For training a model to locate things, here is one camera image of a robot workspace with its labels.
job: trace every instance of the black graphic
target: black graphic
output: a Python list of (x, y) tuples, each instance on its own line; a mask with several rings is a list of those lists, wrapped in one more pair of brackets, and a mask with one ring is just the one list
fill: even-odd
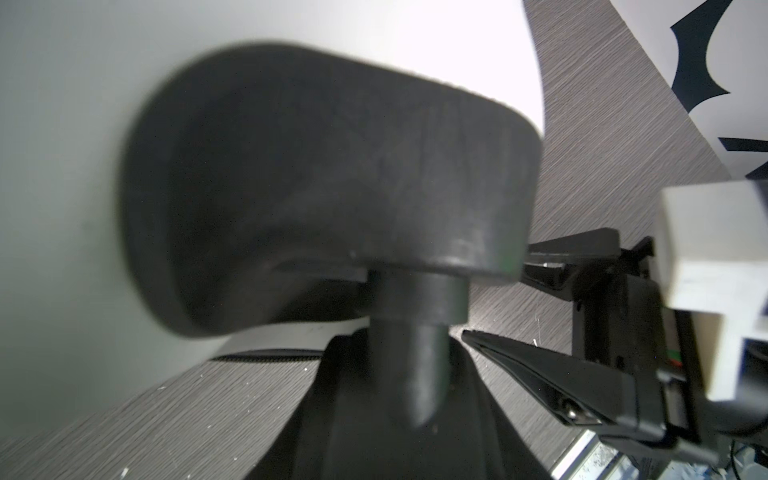
[[(761, 151), (768, 153), (768, 141), (765, 140), (720, 137), (720, 143), (728, 151)], [(768, 162), (752, 170), (745, 177), (750, 180), (768, 180)]]
[(730, 93), (715, 83), (707, 70), (707, 46), (732, 1), (707, 0), (672, 25), (677, 39), (677, 71), (672, 91), (687, 112), (705, 100)]

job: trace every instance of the black cable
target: black cable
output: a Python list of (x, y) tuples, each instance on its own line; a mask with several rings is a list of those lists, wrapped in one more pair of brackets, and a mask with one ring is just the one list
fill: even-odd
[(733, 466), (733, 474), (736, 476), (736, 480), (741, 480), (739, 476), (739, 469), (736, 467), (736, 459), (733, 457), (733, 448), (736, 446), (736, 440), (730, 441), (730, 464)]

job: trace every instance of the wire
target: wire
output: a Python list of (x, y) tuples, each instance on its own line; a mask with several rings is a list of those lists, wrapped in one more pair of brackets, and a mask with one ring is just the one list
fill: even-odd
[(739, 476), (739, 468), (736, 465), (736, 459), (733, 457), (733, 448), (736, 446), (736, 440), (730, 441), (730, 464), (733, 466), (733, 474), (736, 476), (736, 480), (741, 480)]

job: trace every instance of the gray wooden surface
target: gray wooden surface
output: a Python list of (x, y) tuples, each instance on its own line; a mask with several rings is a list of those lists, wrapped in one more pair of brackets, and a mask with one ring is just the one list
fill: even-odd
[[(547, 107), (532, 241), (615, 227), (631, 245), (650, 233), (660, 188), (727, 179), (608, 0), (529, 0), (527, 7)], [(470, 325), (570, 353), (569, 307), (524, 286), (473, 287)], [(475, 360), (522, 437), (551, 466), (576, 432), (498, 368)], [(315, 368), (203, 364), (108, 412), (1, 441), (0, 478), (242, 478)]]

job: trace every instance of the black printed shape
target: black printed shape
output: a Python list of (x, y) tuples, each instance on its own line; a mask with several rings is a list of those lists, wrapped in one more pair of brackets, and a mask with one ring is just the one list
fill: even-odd
[[(720, 143), (728, 151), (759, 151), (768, 153), (768, 141), (751, 138), (723, 138)], [(768, 162), (745, 175), (750, 180), (768, 180)]]
[(687, 112), (705, 100), (730, 93), (715, 83), (707, 70), (707, 46), (731, 2), (707, 0), (672, 25), (677, 39), (677, 71), (672, 91)]

